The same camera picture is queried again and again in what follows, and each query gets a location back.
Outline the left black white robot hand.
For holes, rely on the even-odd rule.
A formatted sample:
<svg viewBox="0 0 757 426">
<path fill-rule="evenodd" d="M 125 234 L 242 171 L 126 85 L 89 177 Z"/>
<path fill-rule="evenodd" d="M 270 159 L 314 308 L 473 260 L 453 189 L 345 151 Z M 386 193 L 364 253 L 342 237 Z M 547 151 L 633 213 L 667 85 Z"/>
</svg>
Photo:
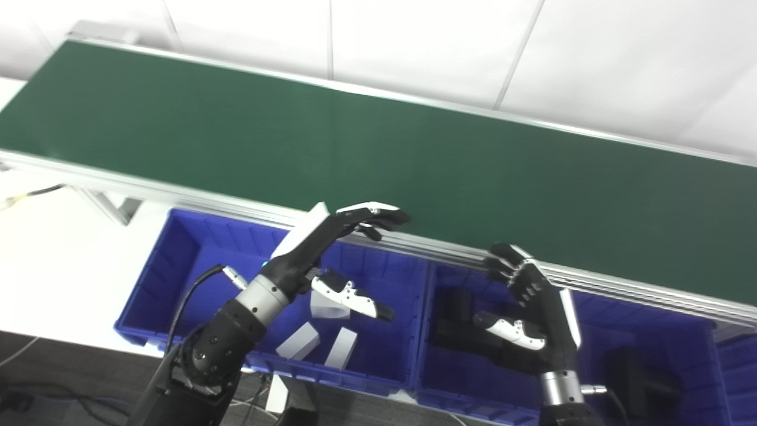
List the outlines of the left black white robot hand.
<svg viewBox="0 0 757 426">
<path fill-rule="evenodd" d="M 376 201 L 334 212 L 324 202 L 316 204 L 289 231 L 246 289 L 235 297 L 234 319 L 249 330 L 270 325 L 298 294 L 308 289 L 306 274 L 338 239 L 360 233 L 379 241 L 381 230 L 392 231 L 409 221 L 408 213 L 397 206 Z"/>
</svg>

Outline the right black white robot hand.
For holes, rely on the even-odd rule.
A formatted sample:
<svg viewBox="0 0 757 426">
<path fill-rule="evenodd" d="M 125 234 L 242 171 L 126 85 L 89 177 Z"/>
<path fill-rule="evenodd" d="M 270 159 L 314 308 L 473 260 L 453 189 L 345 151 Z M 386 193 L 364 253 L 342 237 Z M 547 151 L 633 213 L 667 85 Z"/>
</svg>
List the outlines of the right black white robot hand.
<svg viewBox="0 0 757 426">
<path fill-rule="evenodd" d="M 503 342 L 510 356 L 498 364 L 539 378 L 546 406 L 583 404 L 577 357 L 581 334 L 568 289 L 554 285 L 540 262 L 509 243 L 489 248 L 484 267 L 490 280 L 504 284 L 524 318 L 477 312 L 473 324 Z"/>
</svg>

